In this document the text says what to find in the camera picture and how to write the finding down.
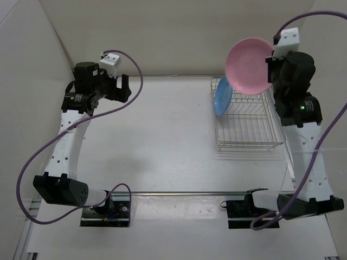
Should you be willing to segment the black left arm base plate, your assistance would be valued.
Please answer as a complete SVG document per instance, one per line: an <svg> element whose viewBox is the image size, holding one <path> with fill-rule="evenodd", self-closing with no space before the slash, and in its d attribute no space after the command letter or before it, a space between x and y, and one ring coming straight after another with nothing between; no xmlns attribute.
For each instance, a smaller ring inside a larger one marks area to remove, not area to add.
<svg viewBox="0 0 347 260"><path fill-rule="evenodd" d="M93 228L129 228L131 199L129 195L113 194L102 207L83 209L81 227Z"/></svg>

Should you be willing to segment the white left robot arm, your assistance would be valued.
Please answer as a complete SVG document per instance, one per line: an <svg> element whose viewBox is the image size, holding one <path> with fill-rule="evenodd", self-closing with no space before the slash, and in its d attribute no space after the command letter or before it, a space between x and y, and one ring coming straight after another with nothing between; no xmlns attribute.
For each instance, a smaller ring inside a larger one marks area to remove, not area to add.
<svg viewBox="0 0 347 260"><path fill-rule="evenodd" d="M107 191L93 190L77 180L80 150L90 117L106 98L126 103L131 95L128 76L122 75L121 88L117 88L115 58L99 62L80 62L74 67L75 80L65 90L61 106L60 133L63 137L56 143L52 157L43 175L34 178L33 185L48 204L65 206L94 206L102 217L112 214L114 204L106 198Z"/></svg>

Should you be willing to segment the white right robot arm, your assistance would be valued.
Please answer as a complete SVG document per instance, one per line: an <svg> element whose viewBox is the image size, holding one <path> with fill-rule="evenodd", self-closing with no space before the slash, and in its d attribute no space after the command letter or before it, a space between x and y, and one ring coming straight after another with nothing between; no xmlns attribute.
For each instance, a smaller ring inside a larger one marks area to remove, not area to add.
<svg viewBox="0 0 347 260"><path fill-rule="evenodd" d="M322 130L320 103L308 91L316 72L313 57L289 51L280 57L266 58L266 63L274 108L291 150L295 187L292 193L250 190L245 196L244 212L255 217L263 210L264 217L275 222L343 210L344 200L332 191L319 149L346 108Z"/></svg>

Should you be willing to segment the pink plastic plate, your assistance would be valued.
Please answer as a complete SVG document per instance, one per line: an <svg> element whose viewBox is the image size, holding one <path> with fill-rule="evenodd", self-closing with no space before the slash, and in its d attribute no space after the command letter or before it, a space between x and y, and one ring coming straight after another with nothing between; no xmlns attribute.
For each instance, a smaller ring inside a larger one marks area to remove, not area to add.
<svg viewBox="0 0 347 260"><path fill-rule="evenodd" d="M226 59L226 78L232 88L244 95L266 91L271 86L266 58L272 51L272 45L261 38L246 38L236 43Z"/></svg>

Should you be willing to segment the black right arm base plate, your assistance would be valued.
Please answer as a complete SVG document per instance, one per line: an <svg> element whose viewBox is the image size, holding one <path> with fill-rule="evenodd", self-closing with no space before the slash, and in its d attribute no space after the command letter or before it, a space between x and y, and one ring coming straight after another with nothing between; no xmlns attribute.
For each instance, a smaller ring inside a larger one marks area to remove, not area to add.
<svg viewBox="0 0 347 260"><path fill-rule="evenodd" d="M255 208L250 210L244 200L224 200L220 207L227 210L228 229L250 229L254 218L269 213L269 210Z"/></svg>

